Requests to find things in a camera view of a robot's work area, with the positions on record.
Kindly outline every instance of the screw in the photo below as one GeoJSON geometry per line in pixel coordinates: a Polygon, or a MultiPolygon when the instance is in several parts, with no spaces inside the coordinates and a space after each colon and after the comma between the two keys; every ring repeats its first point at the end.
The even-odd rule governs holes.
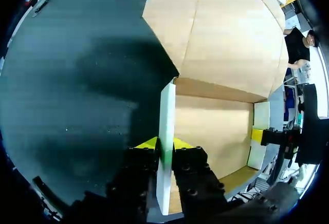
{"type": "Polygon", "coordinates": [[[275,205],[275,204],[273,204],[273,205],[271,205],[269,208],[268,208],[271,212],[276,212],[276,211],[278,211],[278,207],[275,205]]]}
{"type": "Polygon", "coordinates": [[[187,192],[190,196],[196,196],[197,195],[197,191],[194,190],[194,189],[188,189],[187,192]]]}
{"type": "Polygon", "coordinates": [[[218,190],[223,191],[224,190],[224,184],[220,183],[220,182],[217,182],[215,184],[209,185],[209,189],[215,190],[215,191],[218,191],[218,190]]]}
{"type": "Polygon", "coordinates": [[[182,170],[188,171],[190,170],[190,166],[188,164],[185,164],[184,166],[181,167],[182,170]]]}

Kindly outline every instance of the white panel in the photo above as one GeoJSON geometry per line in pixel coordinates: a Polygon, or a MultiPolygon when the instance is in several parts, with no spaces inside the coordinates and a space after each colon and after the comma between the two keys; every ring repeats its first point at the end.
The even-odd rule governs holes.
{"type": "Polygon", "coordinates": [[[253,128],[269,128],[269,102],[260,102],[254,104],[253,128]]]}
{"type": "Polygon", "coordinates": [[[156,197],[163,215],[169,213],[171,161],[174,145],[176,85],[169,83],[161,92],[159,139],[161,156],[157,173],[156,197]]]}
{"type": "MultiPolygon", "coordinates": [[[[253,128],[261,130],[269,128],[269,102],[254,104],[253,128]]],[[[259,142],[252,140],[247,165],[260,170],[265,153],[266,146],[261,146],[259,142]]]]}

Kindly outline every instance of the dark gray surface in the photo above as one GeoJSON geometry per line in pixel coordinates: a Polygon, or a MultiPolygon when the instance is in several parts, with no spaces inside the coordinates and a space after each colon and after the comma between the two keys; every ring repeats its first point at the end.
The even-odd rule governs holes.
{"type": "Polygon", "coordinates": [[[177,75],[142,19],[146,0],[51,0],[27,16],[1,84],[4,145],[18,170],[70,204],[104,195],[122,150],[158,135],[177,75]]]}

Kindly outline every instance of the yellow block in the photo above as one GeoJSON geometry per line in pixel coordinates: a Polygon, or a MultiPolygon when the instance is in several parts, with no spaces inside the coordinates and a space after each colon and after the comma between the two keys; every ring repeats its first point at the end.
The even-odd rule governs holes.
{"type": "Polygon", "coordinates": [[[194,148],[193,146],[189,145],[188,143],[185,143],[179,138],[174,138],[174,147],[176,150],[179,148],[194,148]]]}
{"type": "Polygon", "coordinates": [[[136,146],[135,148],[151,148],[154,150],[157,139],[158,137],[151,138],[150,140],[136,146]]]}
{"type": "Polygon", "coordinates": [[[251,133],[251,139],[261,143],[262,142],[262,136],[263,136],[263,130],[258,130],[258,129],[252,129],[251,133]]]}

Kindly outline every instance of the cardboard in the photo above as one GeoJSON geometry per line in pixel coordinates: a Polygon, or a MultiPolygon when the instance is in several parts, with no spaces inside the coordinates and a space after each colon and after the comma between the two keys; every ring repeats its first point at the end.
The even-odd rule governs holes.
{"type": "MultiPolygon", "coordinates": [[[[226,190],[257,172],[246,166],[254,103],[282,84],[288,63],[285,19],[277,0],[147,0],[143,18],[179,71],[166,87],[175,91],[161,93],[157,198],[168,214],[180,210],[166,156],[174,138],[202,146],[226,190]]],[[[254,151],[261,153],[264,148],[254,151]]],[[[259,168],[262,160],[251,164],[259,168]]]]}

